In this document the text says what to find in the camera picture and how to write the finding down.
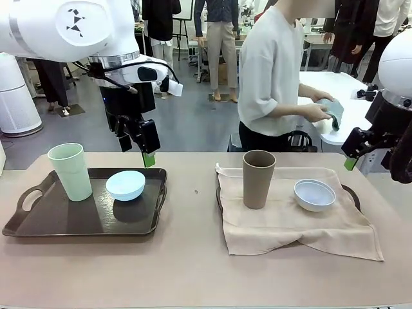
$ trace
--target light blue bowl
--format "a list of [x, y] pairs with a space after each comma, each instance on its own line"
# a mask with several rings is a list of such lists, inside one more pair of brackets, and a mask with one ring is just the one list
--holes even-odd
[[335, 191], [318, 180], [300, 180], [295, 184], [294, 191], [297, 203], [307, 211], [325, 211], [336, 200]]
[[131, 201], [139, 197], [146, 184], [145, 176], [136, 171], [114, 174], [106, 182], [106, 189], [115, 200]]

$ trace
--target white shirt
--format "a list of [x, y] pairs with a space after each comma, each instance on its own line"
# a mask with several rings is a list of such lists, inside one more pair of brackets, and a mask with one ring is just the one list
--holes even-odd
[[303, 27], [271, 6], [248, 34], [239, 58], [240, 120], [252, 131], [279, 136], [295, 129], [296, 116], [267, 115], [278, 104], [297, 105]]
[[374, 36], [389, 37], [398, 32], [410, 7], [411, 0], [380, 0]]

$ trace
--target beige pants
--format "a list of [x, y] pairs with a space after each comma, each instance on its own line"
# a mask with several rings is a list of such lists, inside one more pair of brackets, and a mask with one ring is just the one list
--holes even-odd
[[157, 59], [162, 59], [173, 69], [173, 46], [166, 44], [157, 44], [152, 46], [153, 56]]
[[238, 87], [238, 60], [234, 43], [233, 24], [226, 22], [207, 23], [207, 57], [211, 73], [212, 90], [218, 88], [220, 50], [227, 63], [227, 80], [230, 88]]

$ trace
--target beige cloth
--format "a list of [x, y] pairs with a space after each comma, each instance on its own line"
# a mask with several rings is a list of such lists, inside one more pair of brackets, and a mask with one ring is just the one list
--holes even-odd
[[[377, 231], [356, 209], [335, 171], [276, 168], [267, 204], [258, 211], [243, 204], [242, 169], [220, 169], [217, 166], [216, 171], [219, 174], [223, 230], [229, 254], [264, 254], [298, 241], [331, 254], [384, 260]], [[335, 191], [336, 202], [331, 209], [309, 212], [297, 204], [294, 185], [305, 178], [320, 180]]]
[[207, 23], [207, 58], [211, 73], [211, 88], [218, 88], [220, 50], [227, 63], [227, 81], [230, 88], [238, 87], [238, 59], [236, 55], [233, 24], [226, 22]]

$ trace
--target stand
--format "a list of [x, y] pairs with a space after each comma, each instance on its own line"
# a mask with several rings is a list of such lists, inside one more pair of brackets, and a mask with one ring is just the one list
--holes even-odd
[[[179, 49], [178, 60], [180, 61], [180, 50], [181, 50], [181, 47], [182, 47], [182, 45], [181, 45], [182, 36], [186, 38], [187, 47], [189, 47], [189, 36], [187, 35], [187, 27], [186, 27], [186, 20], [187, 19], [174, 18], [174, 20], [180, 22], [179, 33], [174, 33], [173, 34], [173, 37], [177, 38], [177, 40], [178, 40], [178, 49]], [[183, 33], [183, 34], [182, 34], [182, 23], [185, 25], [185, 33]]]

